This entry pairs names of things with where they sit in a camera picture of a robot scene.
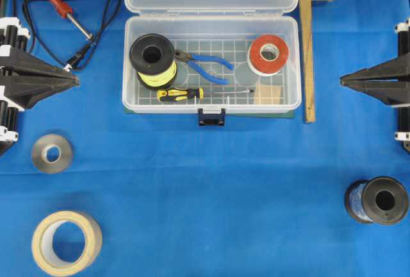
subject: blue cloth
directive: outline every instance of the blue cloth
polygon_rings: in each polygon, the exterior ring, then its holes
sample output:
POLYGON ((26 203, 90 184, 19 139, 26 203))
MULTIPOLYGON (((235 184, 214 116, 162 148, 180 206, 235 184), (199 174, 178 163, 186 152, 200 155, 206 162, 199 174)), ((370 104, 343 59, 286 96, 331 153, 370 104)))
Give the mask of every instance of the blue cloth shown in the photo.
MULTIPOLYGON (((72 4, 91 31, 103 2, 72 4)), ((194 115, 124 113, 131 13, 122 5, 78 74, 81 87, 22 115, 19 143, 0 159, 0 275, 47 276, 31 256, 33 231, 55 211, 79 210, 104 237, 79 276, 409 276, 409 218, 365 226, 343 206, 358 179, 392 176, 410 190, 396 111, 339 84, 397 55, 393 30, 410 16, 408 0, 337 0, 313 13, 317 122, 303 124, 300 107, 294 120, 228 117, 224 128, 200 128, 194 115), (65 173, 31 164, 48 133, 74 146, 65 173)), ((61 57, 83 45, 49 4, 35 3, 33 14, 61 57)), ((53 62, 38 46, 34 55, 53 62)), ((65 233, 73 244, 75 233, 65 233)))

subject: box latch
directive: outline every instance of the box latch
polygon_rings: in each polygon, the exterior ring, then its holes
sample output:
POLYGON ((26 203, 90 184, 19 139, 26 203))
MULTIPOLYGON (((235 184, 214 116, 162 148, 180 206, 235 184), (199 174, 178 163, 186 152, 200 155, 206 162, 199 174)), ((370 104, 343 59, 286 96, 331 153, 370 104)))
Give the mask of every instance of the box latch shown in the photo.
POLYGON ((199 126, 225 126, 225 109, 220 113, 204 113, 202 108, 198 109, 199 126))

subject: wooden mallet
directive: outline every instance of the wooden mallet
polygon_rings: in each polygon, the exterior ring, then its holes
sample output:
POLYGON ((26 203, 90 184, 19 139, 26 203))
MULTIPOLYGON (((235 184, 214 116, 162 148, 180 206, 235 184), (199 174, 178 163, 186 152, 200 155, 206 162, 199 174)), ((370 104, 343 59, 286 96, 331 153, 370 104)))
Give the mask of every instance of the wooden mallet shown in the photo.
POLYGON ((316 121, 315 84, 313 80, 312 1, 314 0, 299 1, 303 39, 305 122, 307 123, 312 123, 316 121))

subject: yellow wire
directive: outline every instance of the yellow wire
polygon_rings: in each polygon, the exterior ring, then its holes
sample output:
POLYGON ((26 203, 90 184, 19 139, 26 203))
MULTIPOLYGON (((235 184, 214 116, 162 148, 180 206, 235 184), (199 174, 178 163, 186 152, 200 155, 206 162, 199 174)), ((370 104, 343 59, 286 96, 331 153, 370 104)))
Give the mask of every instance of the yellow wire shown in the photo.
POLYGON ((146 83, 150 87, 160 87, 164 86, 166 83, 170 82, 172 78, 174 78, 177 72, 177 63, 174 61, 169 69, 165 72, 162 72, 159 75, 155 76, 148 76, 138 72, 142 81, 146 83))

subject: plastic storage box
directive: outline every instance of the plastic storage box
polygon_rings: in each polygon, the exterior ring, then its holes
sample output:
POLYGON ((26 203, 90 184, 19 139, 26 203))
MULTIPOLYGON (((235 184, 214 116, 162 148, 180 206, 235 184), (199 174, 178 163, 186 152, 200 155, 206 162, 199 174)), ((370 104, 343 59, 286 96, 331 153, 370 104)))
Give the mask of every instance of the plastic storage box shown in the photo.
POLYGON ((136 113, 285 113, 301 102, 299 32, 297 22, 283 16, 298 0, 125 0, 131 17, 125 28, 122 101, 136 113), (200 55, 221 56, 235 66, 230 71, 217 63, 201 63, 210 74, 229 85, 206 81, 185 63, 178 63, 172 85, 202 87, 204 99, 162 103, 156 92, 143 87, 129 60, 132 43, 147 33, 171 40, 176 49, 200 55), (247 51, 260 35, 281 37, 290 50, 284 68, 271 77, 254 74, 247 64, 247 51), (253 93, 210 94, 241 91, 253 93))

